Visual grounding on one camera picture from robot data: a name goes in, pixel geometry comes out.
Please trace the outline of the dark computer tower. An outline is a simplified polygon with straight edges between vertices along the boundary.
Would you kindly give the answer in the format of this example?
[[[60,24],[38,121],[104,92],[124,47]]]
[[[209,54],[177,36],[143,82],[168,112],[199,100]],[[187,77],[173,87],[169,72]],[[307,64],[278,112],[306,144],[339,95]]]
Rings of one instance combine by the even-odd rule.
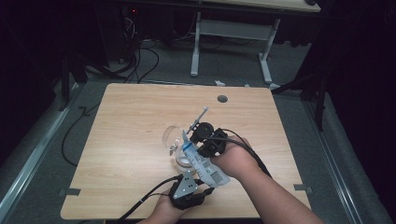
[[[122,33],[126,41],[125,58],[132,60],[139,42],[139,15],[136,7],[122,6],[120,8],[122,19]]]

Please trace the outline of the white-framed background desk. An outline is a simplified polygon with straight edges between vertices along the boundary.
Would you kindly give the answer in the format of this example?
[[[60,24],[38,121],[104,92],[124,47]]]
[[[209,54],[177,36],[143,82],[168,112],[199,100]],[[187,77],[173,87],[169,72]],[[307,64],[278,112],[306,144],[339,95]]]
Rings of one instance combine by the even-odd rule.
[[[277,13],[282,12],[297,12],[297,13],[319,13],[320,6],[315,0],[197,0],[200,7],[204,3],[223,4],[225,6],[250,7],[251,9],[268,9]],[[238,21],[237,19],[203,19],[201,12],[195,14],[195,34],[194,34],[194,49],[191,59],[191,76],[197,77],[199,74],[200,62],[200,38],[202,35],[232,37],[240,39],[260,40],[265,41],[261,53],[258,54],[259,62],[262,69],[262,76],[264,82],[271,90],[279,88],[272,80],[270,70],[268,67],[267,58],[276,33],[281,22],[279,16],[264,21]]]

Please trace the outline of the person's right hand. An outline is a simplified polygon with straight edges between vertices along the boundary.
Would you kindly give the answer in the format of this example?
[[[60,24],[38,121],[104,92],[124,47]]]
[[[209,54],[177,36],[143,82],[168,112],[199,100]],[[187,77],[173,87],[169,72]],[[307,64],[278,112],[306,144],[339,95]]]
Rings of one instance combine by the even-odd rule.
[[[242,147],[243,141],[244,139],[237,136],[229,137],[225,151],[219,156],[211,158],[213,164],[217,165],[226,175],[234,177],[238,181],[261,172],[258,163]]]

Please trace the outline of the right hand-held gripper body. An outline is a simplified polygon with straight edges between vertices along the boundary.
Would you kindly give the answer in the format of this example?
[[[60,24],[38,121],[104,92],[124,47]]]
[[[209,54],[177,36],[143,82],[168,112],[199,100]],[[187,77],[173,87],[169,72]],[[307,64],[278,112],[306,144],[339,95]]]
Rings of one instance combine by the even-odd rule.
[[[204,140],[200,142],[201,146],[212,146],[215,149],[215,155],[222,154],[225,151],[228,135],[221,128],[217,128],[215,130],[212,124],[200,121],[200,119],[207,111],[208,108],[205,107],[204,111],[198,116],[198,118],[187,130],[187,133],[191,133],[191,135],[193,135],[194,133],[201,134],[204,137]]]

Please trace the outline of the black stand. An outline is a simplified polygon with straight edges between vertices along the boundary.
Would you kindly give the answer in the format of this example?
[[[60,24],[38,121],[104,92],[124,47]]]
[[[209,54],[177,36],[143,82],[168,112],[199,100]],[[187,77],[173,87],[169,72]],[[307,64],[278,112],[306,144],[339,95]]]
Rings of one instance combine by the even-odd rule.
[[[73,77],[78,84],[85,84],[88,80],[83,57],[76,53],[66,54],[62,60],[61,92],[63,100],[61,111],[64,111],[70,102],[70,77]]]
[[[297,77],[293,81],[272,90],[273,94],[279,94],[283,91],[297,89],[301,87],[300,99],[302,101],[316,101],[314,110],[314,122],[318,129],[323,131],[323,111],[325,109],[324,101],[326,95],[328,76],[326,74],[311,74],[304,77]]]

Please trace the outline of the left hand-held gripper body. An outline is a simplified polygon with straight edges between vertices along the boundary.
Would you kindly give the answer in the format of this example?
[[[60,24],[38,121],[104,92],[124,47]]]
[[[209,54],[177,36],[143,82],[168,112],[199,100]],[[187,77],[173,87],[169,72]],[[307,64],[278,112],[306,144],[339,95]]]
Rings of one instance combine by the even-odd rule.
[[[177,182],[170,188],[169,199],[171,204],[179,210],[201,205],[205,200],[206,193],[197,193],[197,190],[197,179],[190,172],[181,174],[177,178]]]

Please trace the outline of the white and blue milk carton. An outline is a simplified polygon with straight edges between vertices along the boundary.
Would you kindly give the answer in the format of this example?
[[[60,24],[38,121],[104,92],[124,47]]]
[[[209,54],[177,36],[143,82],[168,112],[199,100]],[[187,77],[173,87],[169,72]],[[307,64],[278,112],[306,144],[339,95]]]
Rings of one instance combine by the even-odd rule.
[[[210,188],[217,188],[231,181],[230,177],[224,174],[209,158],[205,158],[198,153],[197,146],[188,138],[185,132],[182,132],[182,138],[182,151],[192,168],[205,184]]]

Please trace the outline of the metal floor rail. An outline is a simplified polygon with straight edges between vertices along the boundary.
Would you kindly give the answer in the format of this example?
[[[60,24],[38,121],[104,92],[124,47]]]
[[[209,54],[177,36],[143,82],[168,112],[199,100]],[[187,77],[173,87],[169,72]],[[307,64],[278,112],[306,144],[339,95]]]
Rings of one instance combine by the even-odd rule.
[[[84,145],[83,84],[74,84],[71,102],[60,110],[56,98],[0,168],[0,223],[14,219],[59,218]]]
[[[324,163],[328,169],[329,175],[332,179],[333,185],[340,199],[341,204],[346,212],[346,216],[350,224],[362,224],[361,215],[352,198],[351,192],[345,179],[343,178],[336,160],[332,154],[331,147],[323,131],[321,131],[315,120],[315,112],[313,106],[308,102],[303,102],[305,113],[315,130],[316,136],[319,140],[321,151],[324,157]]]

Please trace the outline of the person's left hand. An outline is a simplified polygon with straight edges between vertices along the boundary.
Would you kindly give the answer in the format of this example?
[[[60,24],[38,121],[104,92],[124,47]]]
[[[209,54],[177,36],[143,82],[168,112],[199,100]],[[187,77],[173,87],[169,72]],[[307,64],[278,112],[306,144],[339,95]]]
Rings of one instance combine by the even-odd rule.
[[[175,208],[167,196],[161,196],[152,213],[141,224],[176,224],[187,212],[188,209]]]

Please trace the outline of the clear cup with handle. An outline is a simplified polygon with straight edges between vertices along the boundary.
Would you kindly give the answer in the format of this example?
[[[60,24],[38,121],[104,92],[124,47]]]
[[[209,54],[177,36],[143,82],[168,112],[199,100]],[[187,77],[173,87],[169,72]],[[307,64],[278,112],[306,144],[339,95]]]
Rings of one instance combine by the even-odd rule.
[[[180,174],[190,172],[195,175],[196,171],[183,151],[183,147],[187,143],[183,130],[178,126],[169,126],[163,132],[162,141],[169,155],[174,159],[176,170]]]

